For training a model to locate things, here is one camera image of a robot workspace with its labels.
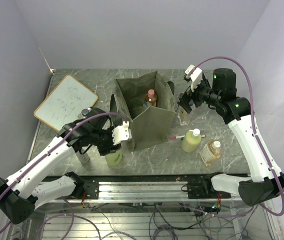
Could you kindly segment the clear square bottle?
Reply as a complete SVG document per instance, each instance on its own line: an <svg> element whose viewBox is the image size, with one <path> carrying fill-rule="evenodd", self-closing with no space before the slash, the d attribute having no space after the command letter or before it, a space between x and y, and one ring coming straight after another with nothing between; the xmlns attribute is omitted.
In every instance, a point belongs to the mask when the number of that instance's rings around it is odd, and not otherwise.
<svg viewBox="0 0 284 240"><path fill-rule="evenodd" d="M89 118L92 116L92 109L91 108L85 108L81 110L81 112L78 114L78 119L79 120L84 120L86 118Z"/></svg>

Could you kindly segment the green lotion bottle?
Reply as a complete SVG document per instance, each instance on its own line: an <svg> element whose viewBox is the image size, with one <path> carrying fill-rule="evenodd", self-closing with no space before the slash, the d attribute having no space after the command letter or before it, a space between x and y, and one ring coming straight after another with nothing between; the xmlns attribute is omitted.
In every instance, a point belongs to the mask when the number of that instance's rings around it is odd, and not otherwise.
<svg viewBox="0 0 284 240"><path fill-rule="evenodd" d="M122 150L119 149L116 152L106 155L105 160L109 167L114 167L121 162L122 157L123 157Z"/></svg>

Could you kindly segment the orange bottle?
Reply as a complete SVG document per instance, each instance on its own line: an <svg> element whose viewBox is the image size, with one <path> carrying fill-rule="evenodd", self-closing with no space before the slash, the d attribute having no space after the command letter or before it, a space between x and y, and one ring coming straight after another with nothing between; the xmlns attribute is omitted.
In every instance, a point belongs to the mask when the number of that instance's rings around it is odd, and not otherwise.
<svg viewBox="0 0 284 240"><path fill-rule="evenodd" d="M157 94L154 89L149 89L148 93L145 96L144 104L145 108L148 107L157 107Z"/></svg>

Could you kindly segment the olive green canvas bag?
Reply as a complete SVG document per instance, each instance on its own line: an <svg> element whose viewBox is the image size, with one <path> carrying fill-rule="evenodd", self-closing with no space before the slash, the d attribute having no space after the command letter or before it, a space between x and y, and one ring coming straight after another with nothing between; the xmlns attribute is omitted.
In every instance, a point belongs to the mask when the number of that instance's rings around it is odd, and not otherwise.
<svg viewBox="0 0 284 240"><path fill-rule="evenodd" d="M175 86L166 76L154 71L138 78L116 78L110 100L110 112L118 112L129 120L132 138L126 141L130 152L167 141L177 103ZM147 92L157 94L156 106L144 106Z"/></svg>

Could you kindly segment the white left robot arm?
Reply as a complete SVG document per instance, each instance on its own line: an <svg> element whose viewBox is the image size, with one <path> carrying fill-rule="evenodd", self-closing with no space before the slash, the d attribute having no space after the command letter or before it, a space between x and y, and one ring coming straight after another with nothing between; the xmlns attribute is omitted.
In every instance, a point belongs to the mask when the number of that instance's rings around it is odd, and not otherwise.
<svg viewBox="0 0 284 240"><path fill-rule="evenodd" d="M92 193L92 198L97 199L96 184L74 172L47 183L42 180L84 147L96 146L101 156L120 150L121 142L131 137L128 127L124 115L96 107L88 110L83 119L63 125L47 147L27 165L7 178L0 177L0 210L17 225L51 200L67 196L77 199L83 192Z"/></svg>

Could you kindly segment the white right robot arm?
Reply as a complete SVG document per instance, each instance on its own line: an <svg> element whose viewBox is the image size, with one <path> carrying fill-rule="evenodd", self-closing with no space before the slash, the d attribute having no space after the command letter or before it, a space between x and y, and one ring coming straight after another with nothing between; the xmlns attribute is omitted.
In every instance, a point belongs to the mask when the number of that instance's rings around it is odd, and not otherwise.
<svg viewBox="0 0 284 240"><path fill-rule="evenodd" d="M196 107L207 104L215 110L235 135L249 166L249 177L215 173L203 184L203 194L208 198L219 192L237 195L248 206L280 196L284 191L284 173L259 136L249 100L236 95L235 72L217 68L213 71L213 82L209 83L199 67L190 65L184 79L191 85L179 95L178 104L187 113L192 111L190 102Z"/></svg>

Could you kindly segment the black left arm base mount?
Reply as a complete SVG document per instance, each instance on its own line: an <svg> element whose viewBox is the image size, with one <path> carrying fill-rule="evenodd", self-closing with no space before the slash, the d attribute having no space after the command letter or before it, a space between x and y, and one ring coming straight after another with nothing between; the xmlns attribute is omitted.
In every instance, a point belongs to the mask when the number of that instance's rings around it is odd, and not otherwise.
<svg viewBox="0 0 284 240"><path fill-rule="evenodd" d="M74 199L97 200L99 197L99 183L93 178L80 177L74 172L66 173L66 176L71 178L75 184L75 188L70 194Z"/></svg>

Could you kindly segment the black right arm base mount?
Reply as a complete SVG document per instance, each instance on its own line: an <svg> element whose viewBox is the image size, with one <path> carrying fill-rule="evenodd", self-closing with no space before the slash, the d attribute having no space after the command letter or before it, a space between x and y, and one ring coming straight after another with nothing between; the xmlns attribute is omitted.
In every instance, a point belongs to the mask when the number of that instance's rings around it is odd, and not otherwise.
<svg viewBox="0 0 284 240"><path fill-rule="evenodd" d="M220 174L220 172L214 172L210 174L188 174L180 179L186 184L181 187L184 193L187 193L189 199L217 199L221 196L222 199L231 198L231 194L216 191L213 188L211 179Z"/></svg>

